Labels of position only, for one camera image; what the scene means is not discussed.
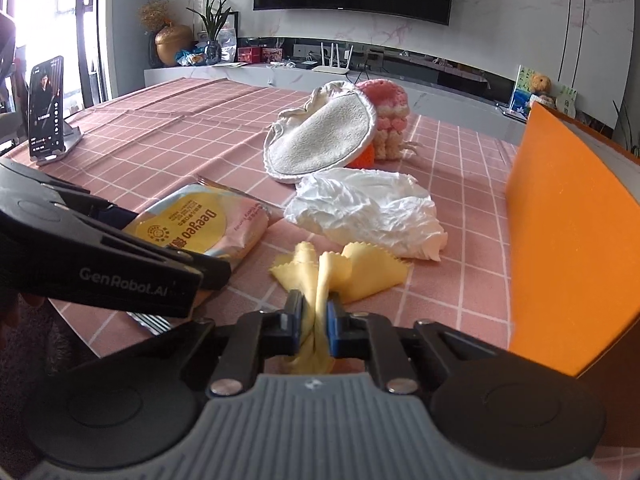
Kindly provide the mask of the person's left hand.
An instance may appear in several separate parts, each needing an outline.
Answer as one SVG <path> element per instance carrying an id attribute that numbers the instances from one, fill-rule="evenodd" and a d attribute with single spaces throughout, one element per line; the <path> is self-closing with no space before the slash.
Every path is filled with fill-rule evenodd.
<path id="1" fill-rule="evenodd" d="M 15 327 L 20 322 L 20 305 L 29 304 L 32 307 L 40 307 L 44 298 L 29 294 L 20 294 L 13 290 L 2 290 L 0 299 L 1 325 Z"/>

